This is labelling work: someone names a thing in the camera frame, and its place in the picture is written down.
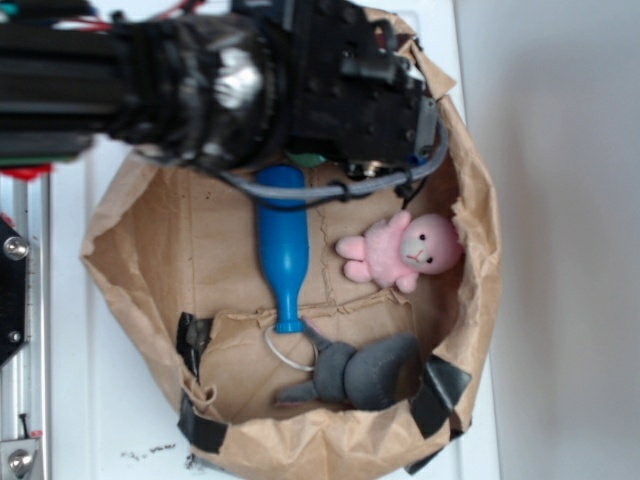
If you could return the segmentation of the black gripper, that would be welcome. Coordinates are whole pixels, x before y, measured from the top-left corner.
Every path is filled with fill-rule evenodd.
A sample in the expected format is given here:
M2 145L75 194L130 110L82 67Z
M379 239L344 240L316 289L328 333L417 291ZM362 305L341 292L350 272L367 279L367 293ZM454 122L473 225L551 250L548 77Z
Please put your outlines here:
M384 165L430 153L435 102L388 18L349 1L298 1L291 39L289 152Z

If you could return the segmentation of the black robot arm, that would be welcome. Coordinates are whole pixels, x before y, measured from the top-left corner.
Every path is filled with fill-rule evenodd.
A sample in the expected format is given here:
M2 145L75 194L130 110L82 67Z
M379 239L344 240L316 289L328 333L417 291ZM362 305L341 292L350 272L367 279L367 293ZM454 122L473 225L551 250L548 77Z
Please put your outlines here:
M1 5L1 156L69 157L96 133L217 175L279 151L413 165L436 135L387 19L348 1L235 1L223 15L85 21L86 1Z

